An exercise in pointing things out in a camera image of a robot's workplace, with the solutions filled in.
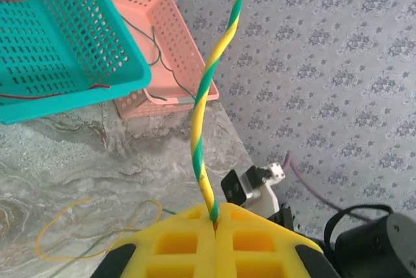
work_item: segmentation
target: black cylindrical motor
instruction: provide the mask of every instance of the black cylindrical motor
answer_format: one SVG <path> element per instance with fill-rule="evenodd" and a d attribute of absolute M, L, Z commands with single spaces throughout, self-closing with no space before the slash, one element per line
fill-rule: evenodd
<path fill-rule="evenodd" d="M 416 278 L 416 223 L 390 214 L 340 234 L 335 259 L 343 278 Z"/>

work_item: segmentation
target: gray marble surface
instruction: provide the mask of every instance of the gray marble surface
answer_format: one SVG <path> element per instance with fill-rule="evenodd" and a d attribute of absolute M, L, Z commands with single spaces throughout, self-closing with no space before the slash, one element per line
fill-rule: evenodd
<path fill-rule="evenodd" d="M 112 102 L 0 125 L 0 277 L 49 277 L 61 267 L 64 262 L 37 258 L 34 242 L 77 200 L 94 199 L 74 207 L 45 233 L 41 245 L 48 255 L 79 255 L 99 235 L 125 228 L 146 199 L 175 211 L 202 203 L 189 133 L 190 112 L 122 121 Z M 204 149 L 223 201 L 221 178 L 231 168 L 246 170 L 251 160 L 217 102 L 207 107 Z M 152 224 L 156 215 L 155 206 L 144 205 L 136 226 Z M 59 277 L 89 277 L 102 258 L 80 260 Z"/>

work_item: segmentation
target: patterned wallpaper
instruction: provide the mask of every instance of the patterned wallpaper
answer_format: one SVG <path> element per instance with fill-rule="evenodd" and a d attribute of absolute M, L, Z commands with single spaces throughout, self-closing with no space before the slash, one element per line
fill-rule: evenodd
<path fill-rule="evenodd" d="M 178 3 L 207 58 L 232 0 Z M 416 0 L 244 0 L 215 80 L 256 164 L 289 149 L 333 202 L 416 218 L 415 66 Z M 333 211 L 290 173 L 277 193 L 303 231 L 322 235 Z"/>

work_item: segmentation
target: yellow plastic part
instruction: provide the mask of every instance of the yellow plastic part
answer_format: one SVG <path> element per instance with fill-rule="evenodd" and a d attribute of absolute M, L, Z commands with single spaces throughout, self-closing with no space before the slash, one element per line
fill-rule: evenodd
<path fill-rule="evenodd" d="M 231 203 L 220 205 L 216 231 L 196 205 L 121 239 L 136 251 L 121 278 L 309 278 L 295 251 L 316 243 Z"/>

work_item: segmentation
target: plastic basket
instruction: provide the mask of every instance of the plastic basket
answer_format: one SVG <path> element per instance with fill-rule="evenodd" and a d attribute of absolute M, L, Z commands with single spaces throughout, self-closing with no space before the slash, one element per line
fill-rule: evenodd
<path fill-rule="evenodd" d="M 0 1 L 0 122 L 127 95 L 150 69 L 111 0 Z M 109 88 L 94 88 L 104 84 Z"/>
<path fill-rule="evenodd" d="M 174 71 L 177 81 L 196 95 L 205 67 L 204 61 L 174 0 L 112 0 L 120 14 L 146 34 L 152 34 L 161 48 L 165 64 Z M 151 63 L 158 51 L 152 41 L 127 24 L 133 38 Z M 115 99 L 118 112 L 123 118 L 167 114 L 189 110 L 193 99 L 174 80 L 171 72 L 158 62 L 151 67 L 152 80 L 143 90 Z M 208 100 L 218 99 L 214 83 Z"/>

